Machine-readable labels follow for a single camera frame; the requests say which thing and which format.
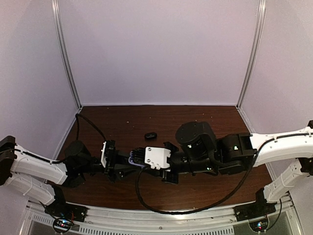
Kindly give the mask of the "blue oval case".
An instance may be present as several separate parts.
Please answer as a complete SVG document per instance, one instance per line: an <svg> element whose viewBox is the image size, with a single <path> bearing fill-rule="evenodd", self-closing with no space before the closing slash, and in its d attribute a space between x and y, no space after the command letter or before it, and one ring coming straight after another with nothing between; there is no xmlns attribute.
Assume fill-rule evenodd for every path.
<svg viewBox="0 0 313 235"><path fill-rule="evenodd" d="M141 168L144 167L144 165L142 165L142 164L135 163L133 157L129 157L128 158L128 162L129 162L129 164L134 165L134 166L138 166L138 167L141 167Z"/></svg>

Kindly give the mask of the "black earbud charging case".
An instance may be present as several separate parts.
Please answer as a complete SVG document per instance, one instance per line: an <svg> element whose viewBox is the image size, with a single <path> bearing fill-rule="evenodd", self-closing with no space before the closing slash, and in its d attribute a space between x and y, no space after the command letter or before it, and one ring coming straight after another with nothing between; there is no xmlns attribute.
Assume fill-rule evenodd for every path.
<svg viewBox="0 0 313 235"><path fill-rule="evenodd" d="M149 132L149 133L146 133L144 135L144 139L149 141L149 140L154 140L157 138L157 133L156 132Z"/></svg>

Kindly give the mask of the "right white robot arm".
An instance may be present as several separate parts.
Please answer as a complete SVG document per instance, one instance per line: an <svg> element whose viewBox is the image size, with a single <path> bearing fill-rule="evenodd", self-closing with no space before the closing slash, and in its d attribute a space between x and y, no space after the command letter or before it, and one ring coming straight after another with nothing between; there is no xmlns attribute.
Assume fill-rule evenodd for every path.
<svg viewBox="0 0 313 235"><path fill-rule="evenodd" d="M291 164L261 191L264 197L251 204L251 212L261 216L300 181L313 173L313 123L285 133L239 133L216 138L207 122L185 123L176 131L181 149L169 144L158 154L155 166L174 174L248 172L270 162L291 159Z"/></svg>

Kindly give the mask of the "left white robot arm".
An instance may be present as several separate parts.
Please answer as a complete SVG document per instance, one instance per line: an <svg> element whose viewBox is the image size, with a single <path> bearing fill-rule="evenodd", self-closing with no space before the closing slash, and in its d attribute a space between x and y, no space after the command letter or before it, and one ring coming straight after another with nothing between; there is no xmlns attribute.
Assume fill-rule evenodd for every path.
<svg viewBox="0 0 313 235"><path fill-rule="evenodd" d="M16 143L15 137L7 136L0 141L0 184L13 186L59 217L66 217L71 208L62 187L78 187L85 182L85 174L102 173L112 182L121 179L139 170L129 158L115 149L113 141L104 142L98 158L75 140L65 149L65 158L54 161L28 151Z"/></svg>

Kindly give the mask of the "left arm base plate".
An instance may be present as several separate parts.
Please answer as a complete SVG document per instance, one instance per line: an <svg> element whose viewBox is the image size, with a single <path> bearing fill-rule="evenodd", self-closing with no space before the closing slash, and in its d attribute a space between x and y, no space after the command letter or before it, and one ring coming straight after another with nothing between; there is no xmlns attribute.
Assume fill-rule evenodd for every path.
<svg viewBox="0 0 313 235"><path fill-rule="evenodd" d="M84 222L88 209L84 206L64 202L53 202L45 206L45 213L70 221Z"/></svg>

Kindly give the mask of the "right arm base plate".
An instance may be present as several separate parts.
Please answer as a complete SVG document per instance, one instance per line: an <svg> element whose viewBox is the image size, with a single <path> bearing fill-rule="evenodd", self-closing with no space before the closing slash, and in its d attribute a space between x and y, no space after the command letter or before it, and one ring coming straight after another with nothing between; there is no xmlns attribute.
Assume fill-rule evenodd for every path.
<svg viewBox="0 0 313 235"><path fill-rule="evenodd" d="M234 207L234 212L237 221L250 220L257 217L262 217L270 213L276 212L276 204L245 204Z"/></svg>

